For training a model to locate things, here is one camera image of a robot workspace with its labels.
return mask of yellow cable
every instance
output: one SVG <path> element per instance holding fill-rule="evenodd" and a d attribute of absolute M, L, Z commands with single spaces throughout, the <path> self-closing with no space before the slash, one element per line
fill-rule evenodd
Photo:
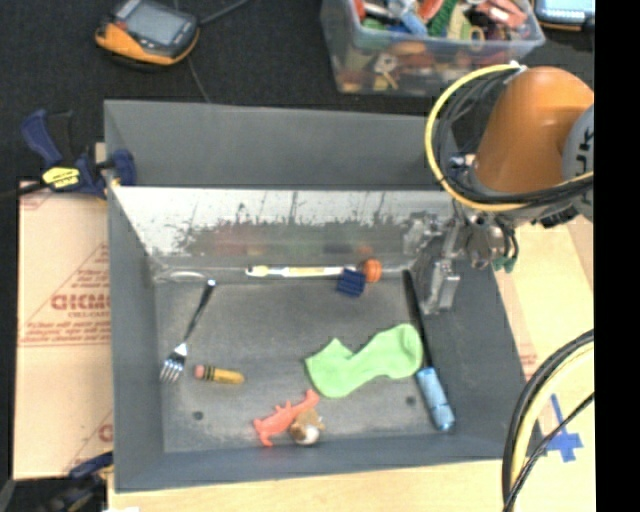
<path fill-rule="evenodd" d="M 438 162 L 436 160 L 434 151 L 433 151 L 433 145 L 432 145 L 432 138 L 433 138 L 433 130 L 434 130 L 434 126 L 436 123 L 436 118 L 438 117 L 438 114 L 440 114 L 440 111 L 442 110 L 442 107 L 444 106 L 444 104 L 449 100 L 449 98 L 453 95 L 454 92 L 456 92 L 458 89 L 460 89 L 463 85 L 465 85 L 468 82 L 471 82 L 472 80 L 475 80 L 476 78 L 479 78 L 481 76 L 485 76 L 491 73 L 499 73 L 501 71 L 508 71 L 508 70 L 518 70 L 518 69 L 525 69 L 524 66 L 521 66 L 518 63 L 512 63 L 512 64 L 497 64 L 495 66 L 488 66 L 485 68 L 481 68 L 481 69 L 477 69 L 475 71 L 472 71 L 471 73 L 468 73 L 467 75 L 463 76 L 462 78 L 458 79 L 457 81 L 455 81 L 453 84 L 451 84 L 445 91 L 444 93 L 442 93 L 442 95 L 438 98 L 438 100 L 436 101 L 435 105 L 433 106 L 433 108 L 431 109 L 431 112 L 429 113 L 429 116 L 427 117 L 427 124 L 425 127 L 425 150 L 427 153 L 427 161 L 429 162 L 429 166 L 431 167 L 431 171 L 433 172 L 434 176 L 436 177 L 436 180 L 438 183 L 440 183 L 442 185 L 442 187 L 458 202 L 460 202 L 461 204 L 468 206 L 470 208 L 475 208 L 478 210 L 483 210 L 486 212 L 505 212 L 505 211 L 509 211 L 509 210 L 515 210 L 517 208 L 522 208 L 523 206 L 526 206 L 526 204 L 522 204 L 522 203 L 501 203 L 501 204 L 485 204 L 485 203 L 479 203 L 477 201 L 472 201 L 471 199 L 468 199 L 466 197 L 464 197 L 463 195 L 459 194 L 458 192 L 456 192 L 456 190 L 453 189 L 453 187 L 451 187 L 451 185 L 449 185 L 449 183 L 447 182 L 445 176 L 442 173 L 442 170 L 440 169 L 440 166 L 438 165 Z M 584 173 L 580 176 L 576 176 L 574 178 L 571 178 L 563 183 L 561 183 L 560 185 L 564 185 L 565 183 L 570 183 L 570 182 L 574 182 L 574 181 L 580 181 L 586 178 L 589 178 L 593 175 L 593 171 L 589 171 L 587 173 Z"/>
<path fill-rule="evenodd" d="M 540 412 L 548 403 L 549 398 L 553 394 L 554 390 L 557 389 L 560 381 L 567 376 L 571 370 L 583 364 L 586 360 L 586 356 L 593 354 L 593 350 L 594 344 L 590 343 L 589 345 L 582 347 L 570 359 L 562 363 L 551 374 L 549 379 L 543 384 L 531 401 L 531 405 L 527 409 L 527 412 L 520 423 L 520 428 L 516 433 L 511 465 L 511 485 L 514 484 L 522 470 L 522 467 L 524 466 L 531 432 L 533 431 L 535 422 L 540 416 Z"/>

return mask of green sock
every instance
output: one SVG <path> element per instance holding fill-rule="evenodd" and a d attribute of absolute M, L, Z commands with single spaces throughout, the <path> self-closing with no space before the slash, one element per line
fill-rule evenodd
<path fill-rule="evenodd" d="M 415 327 L 400 324 L 376 334 L 356 354 L 334 338 L 306 358 L 305 364 L 318 391 L 339 398 L 378 376 L 401 379 L 413 375 L 420 368 L 423 350 Z"/>

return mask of orange ball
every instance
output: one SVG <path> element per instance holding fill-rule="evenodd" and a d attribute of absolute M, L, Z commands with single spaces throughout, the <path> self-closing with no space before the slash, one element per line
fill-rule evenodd
<path fill-rule="evenodd" d="M 362 273 L 367 283 L 375 283 L 382 276 L 382 263 L 375 258 L 369 258 L 362 264 Z"/>

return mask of device screen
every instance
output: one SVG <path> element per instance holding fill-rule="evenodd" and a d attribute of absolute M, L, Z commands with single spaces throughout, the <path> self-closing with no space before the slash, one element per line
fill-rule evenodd
<path fill-rule="evenodd" d="M 168 46 L 182 29 L 184 18 L 142 2 L 127 18 L 130 32 Z"/>
<path fill-rule="evenodd" d="M 543 20 L 581 23 L 596 13 L 595 0 L 536 0 L 535 11 Z"/>

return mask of metal fork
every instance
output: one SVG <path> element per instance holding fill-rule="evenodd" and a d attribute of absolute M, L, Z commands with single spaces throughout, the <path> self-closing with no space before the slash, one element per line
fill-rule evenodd
<path fill-rule="evenodd" d="M 184 362 L 187 359 L 187 355 L 189 353 L 189 346 L 187 344 L 187 340 L 196 324 L 200 320 L 202 316 L 202 312 L 204 311 L 205 306 L 209 302 L 209 298 L 211 297 L 211 293 L 216 287 L 216 282 L 214 279 L 207 280 L 204 290 L 202 291 L 202 296 L 200 297 L 200 303 L 196 308 L 195 313 L 193 314 L 193 318 L 191 322 L 189 322 L 189 326 L 187 327 L 187 332 L 182 338 L 182 343 L 176 346 L 173 351 L 167 356 L 162 364 L 162 369 L 160 370 L 160 381 L 161 382 L 176 382 L 182 373 L 184 372 Z"/>

